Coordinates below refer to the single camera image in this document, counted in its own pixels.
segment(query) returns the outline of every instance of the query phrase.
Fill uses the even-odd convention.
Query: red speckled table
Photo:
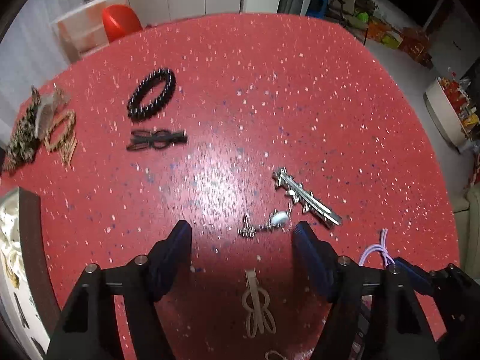
[[[126,102],[145,75],[174,70],[172,101],[141,128],[185,129],[188,144],[126,152]],[[192,265],[157,304],[178,359],[262,359],[273,349],[309,355],[328,305],[292,259],[291,233],[237,236],[244,212],[262,223],[288,198],[272,171],[285,166],[344,218],[332,232],[294,207],[338,254],[358,261],[390,229],[387,246],[426,270],[458,263],[452,211],[433,150],[386,71],[337,25],[306,17],[207,16],[134,34],[53,82],[70,95],[79,144],[72,169],[40,150],[3,178],[42,199],[47,264],[65,303],[85,264],[107,268],[148,252],[179,219],[193,227]],[[379,265],[375,256],[370,264]],[[245,269],[271,297],[277,334],[245,336]],[[443,325],[421,299],[436,336]],[[134,358],[124,310],[119,329]]]

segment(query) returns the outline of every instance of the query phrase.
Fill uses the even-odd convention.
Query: red plastic stool
[[[126,5],[110,5],[103,9],[102,21],[110,43],[143,30],[134,10]]]

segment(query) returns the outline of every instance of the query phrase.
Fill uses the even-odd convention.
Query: silver keychain
[[[285,223],[290,220],[291,204],[289,204],[288,211],[274,210],[269,218],[268,222],[264,225],[254,226],[250,223],[250,216],[244,214],[243,227],[238,229],[238,234],[244,238],[253,238],[258,231],[272,231],[281,228]]]
[[[303,185],[295,182],[293,176],[289,175],[284,167],[273,172],[273,179],[277,182],[275,189],[285,188],[286,195],[292,198],[294,204],[300,202],[303,205],[303,213],[308,211],[313,212],[323,220],[329,228],[333,227],[333,225],[342,224],[342,218],[339,215],[320,202],[320,200],[316,199],[312,191],[306,192],[303,189]]]

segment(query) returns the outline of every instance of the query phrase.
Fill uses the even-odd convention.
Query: lavender elastic cord
[[[380,235],[380,243],[370,245],[367,249],[365,249],[365,251],[363,252],[363,254],[360,257],[360,261],[358,262],[358,264],[360,266],[363,266],[367,257],[371,253],[373,253],[374,251],[380,252],[380,254],[383,257],[383,265],[384,266],[387,266],[388,264],[395,264],[395,261],[393,261],[393,258],[391,258],[388,255],[388,250],[385,248],[387,233],[388,233],[388,229],[382,229],[382,233]]]

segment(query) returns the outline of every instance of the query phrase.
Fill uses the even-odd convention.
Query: silver bolt
[[[88,264],[86,267],[85,267],[85,272],[87,272],[88,274],[94,272],[95,270],[97,269],[97,264]]]
[[[140,256],[135,257],[135,264],[138,266],[142,266],[148,261],[148,257],[145,256],[144,254],[141,254]]]
[[[398,272],[400,272],[400,269],[397,267],[396,264],[388,264],[387,269],[390,273],[396,275]]]
[[[337,261],[341,266],[347,266],[352,262],[351,258],[348,256],[339,256]]]

